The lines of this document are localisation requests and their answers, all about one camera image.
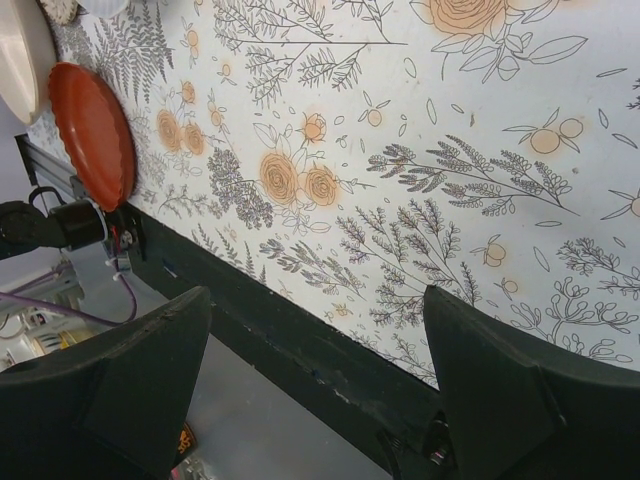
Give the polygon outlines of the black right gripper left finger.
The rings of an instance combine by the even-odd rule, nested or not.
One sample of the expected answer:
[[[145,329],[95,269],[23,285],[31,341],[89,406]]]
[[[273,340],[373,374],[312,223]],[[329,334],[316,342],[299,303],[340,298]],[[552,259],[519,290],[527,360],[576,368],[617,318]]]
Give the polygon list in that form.
[[[195,287],[1,374],[4,479],[167,479],[211,323]]]

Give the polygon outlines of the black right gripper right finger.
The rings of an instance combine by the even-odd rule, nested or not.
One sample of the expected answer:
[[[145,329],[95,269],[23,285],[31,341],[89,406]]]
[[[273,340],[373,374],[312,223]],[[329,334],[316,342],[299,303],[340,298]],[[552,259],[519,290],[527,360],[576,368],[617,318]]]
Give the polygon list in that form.
[[[636,479],[639,374],[571,353],[438,288],[426,336],[463,479]]]

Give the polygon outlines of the red round plate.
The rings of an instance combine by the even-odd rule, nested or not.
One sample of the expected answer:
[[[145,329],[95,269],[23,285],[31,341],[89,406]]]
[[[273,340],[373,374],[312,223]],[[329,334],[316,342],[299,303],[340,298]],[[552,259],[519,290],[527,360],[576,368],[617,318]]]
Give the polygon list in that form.
[[[55,125],[89,197],[113,212],[136,182],[136,151],[124,110],[110,86],[91,70],[68,62],[50,71]]]

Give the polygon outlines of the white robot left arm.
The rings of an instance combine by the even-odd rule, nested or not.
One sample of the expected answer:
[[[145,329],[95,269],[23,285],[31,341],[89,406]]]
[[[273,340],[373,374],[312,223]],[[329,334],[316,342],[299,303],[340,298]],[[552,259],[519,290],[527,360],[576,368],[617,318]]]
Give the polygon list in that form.
[[[1,204],[1,258],[17,257],[39,248],[78,250],[104,243],[117,253],[143,248],[141,217],[128,207],[106,212],[90,198],[62,202],[45,213],[34,201],[53,187],[38,187],[24,201]]]

